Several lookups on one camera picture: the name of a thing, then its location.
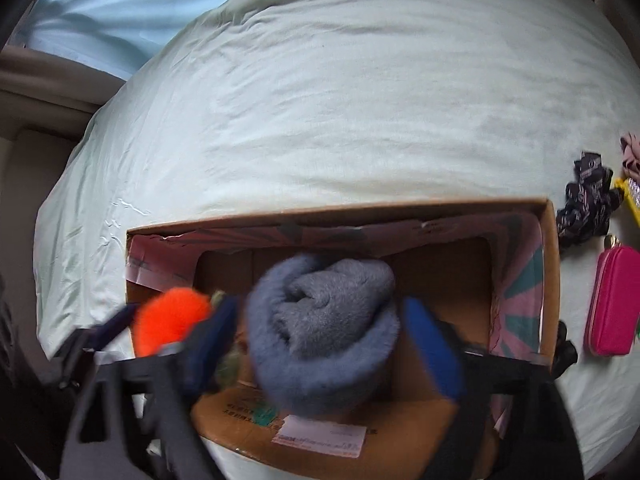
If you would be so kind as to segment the orange fluffy pompom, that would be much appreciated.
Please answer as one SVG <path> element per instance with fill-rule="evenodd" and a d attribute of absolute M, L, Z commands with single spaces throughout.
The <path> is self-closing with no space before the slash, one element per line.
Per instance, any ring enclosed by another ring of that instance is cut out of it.
<path fill-rule="evenodd" d="M 142 304 L 131 325 L 137 358 L 152 356 L 165 344 L 183 341 L 192 328 L 212 313 L 209 296 L 175 287 Z"/>

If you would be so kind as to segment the plain black scrunchie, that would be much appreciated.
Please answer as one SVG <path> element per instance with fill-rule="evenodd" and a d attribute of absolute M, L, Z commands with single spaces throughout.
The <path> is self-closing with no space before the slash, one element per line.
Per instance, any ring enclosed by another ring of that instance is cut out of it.
<path fill-rule="evenodd" d="M 578 351 L 575 345 L 567 338 L 566 324 L 562 320 L 559 320 L 554 355 L 551 363 L 551 375 L 553 379 L 560 378 L 577 362 Z"/>

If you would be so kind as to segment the magenta zip pouch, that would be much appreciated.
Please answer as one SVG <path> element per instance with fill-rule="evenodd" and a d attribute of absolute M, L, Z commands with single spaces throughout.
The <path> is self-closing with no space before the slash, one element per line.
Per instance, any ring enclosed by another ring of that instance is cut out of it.
<path fill-rule="evenodd" d="M 594 356 L 626 356 L 639 323 L 639 252 L 616 236 L 604 239 L 585 329 Z"/>

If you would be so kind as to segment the grey-blue fuzzy sock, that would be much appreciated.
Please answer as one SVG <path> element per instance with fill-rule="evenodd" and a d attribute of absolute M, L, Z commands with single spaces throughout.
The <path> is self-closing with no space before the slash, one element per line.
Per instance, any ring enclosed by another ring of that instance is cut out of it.
<path fill-rule="evenodd" d="M 298 254 L 277 263 L 247 297 L 254 376 L 280 411 L 347 413 L 384 380 L 400 332 L 395 277 L 376 259 Z"/>

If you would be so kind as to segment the pink fabric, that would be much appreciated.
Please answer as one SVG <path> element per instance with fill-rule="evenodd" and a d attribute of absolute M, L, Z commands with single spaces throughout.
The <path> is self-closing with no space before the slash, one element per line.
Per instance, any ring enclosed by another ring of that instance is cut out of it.
<path fill-rule="evenodd" d="M 623 152 L 622 168 L 627 178 L 640 183 L 640 141 L 639 137 L 627 132 L 620 138 L 620 147 Z"/>

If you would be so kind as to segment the silver glitter yellow sponge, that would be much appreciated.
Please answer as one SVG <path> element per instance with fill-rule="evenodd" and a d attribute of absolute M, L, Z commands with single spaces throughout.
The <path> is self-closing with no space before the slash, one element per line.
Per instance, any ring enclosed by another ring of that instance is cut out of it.
<path fill-rule="evenodd" d="M 624 202 L 634 217 L 634 222 L 640 226 L 640 186 L 633 178 L 616 178 L 614 188 L 618 188 L 624 194 Z"/>

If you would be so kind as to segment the cardboard box patterned lining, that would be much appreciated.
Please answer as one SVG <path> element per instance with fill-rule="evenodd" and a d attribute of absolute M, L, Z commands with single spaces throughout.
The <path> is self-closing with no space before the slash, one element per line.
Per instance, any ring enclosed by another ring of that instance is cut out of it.
<path fill-rule="evenodd" d="M 560 271 L 552 203 L 471 200 L 334 206 L 244 214 L 132 229 L 126 280 L 131 300 L 196 285 L 248 292 L 273 263 L 299 249 L 350 250 L 380 257 L 399 289 L 423 299 L 459 334 L 498 356 L 551 356 L 559 318 Z M 242 385 L 206 396 L 194 416 L 230 479 L 415 479 L 454 419 L 402 340 L 390 397 L 349 419 L 367 434 L 358 457 L 278 441 L 280 419 L 259 426 L 250 364 Z"/>

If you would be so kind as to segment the beige headboard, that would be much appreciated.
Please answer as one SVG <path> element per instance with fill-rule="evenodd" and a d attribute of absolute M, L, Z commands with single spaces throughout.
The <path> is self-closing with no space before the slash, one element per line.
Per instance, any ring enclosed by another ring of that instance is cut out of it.
<path fill-rule="evenodd" d="M 13 142 L 1 180 L 1 275 L 4 298 L 29 364 L 47 364 L 37 338 L 32 248 L 38 210 L 65 169 L 76 142 L 49 131 L 26 128 Z"/>

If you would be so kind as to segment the brown left curtain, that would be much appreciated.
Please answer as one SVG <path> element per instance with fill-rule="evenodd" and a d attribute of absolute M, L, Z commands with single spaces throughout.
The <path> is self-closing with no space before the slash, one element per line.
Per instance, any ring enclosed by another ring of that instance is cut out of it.
<path fill-rule="evenodd" d="M 2 138 L 30 129 L 75 139 L 124 81 L 56 55 L 6 46 L 0 84 Z"/>

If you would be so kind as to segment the light blue hanging cloth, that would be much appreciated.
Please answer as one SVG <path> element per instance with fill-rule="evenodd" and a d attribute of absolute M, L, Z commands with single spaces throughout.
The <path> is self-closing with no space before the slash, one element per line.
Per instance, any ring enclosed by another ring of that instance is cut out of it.
<path fill-rule="evenodd" d="M 227 0 L 35 0 L 10 37 L 129 79 L 199 15 Z"/>

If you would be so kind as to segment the pale green bed sheet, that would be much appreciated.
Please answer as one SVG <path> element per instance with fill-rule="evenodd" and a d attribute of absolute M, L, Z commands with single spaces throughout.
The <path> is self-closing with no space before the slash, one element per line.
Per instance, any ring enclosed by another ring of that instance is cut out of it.
<path fill-rule="evenodd" d="M 611 167 L 639 70 L 591 0 L 228 0 L 91 118 L 38 211 L 52 354 L 125 296 L 125 236 L 222 214 L 546 196 Z"/>

